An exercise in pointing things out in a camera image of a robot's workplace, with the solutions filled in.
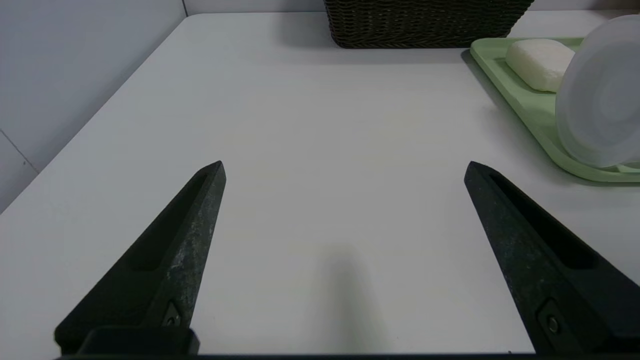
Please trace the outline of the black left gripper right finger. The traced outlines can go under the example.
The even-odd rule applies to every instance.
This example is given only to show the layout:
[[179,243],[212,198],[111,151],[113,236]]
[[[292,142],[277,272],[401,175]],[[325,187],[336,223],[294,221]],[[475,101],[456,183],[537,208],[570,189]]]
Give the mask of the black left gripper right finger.
[[464,184],[535,353],[639,353],[633,280],[493,168]]

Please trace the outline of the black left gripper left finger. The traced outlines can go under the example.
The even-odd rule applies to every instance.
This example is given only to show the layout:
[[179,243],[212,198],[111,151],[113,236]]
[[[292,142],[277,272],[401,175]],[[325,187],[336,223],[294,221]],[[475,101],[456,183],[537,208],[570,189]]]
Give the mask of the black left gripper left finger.
[[62,354],[197,354],[190,328],[226,187],[199,169],[55,328]]

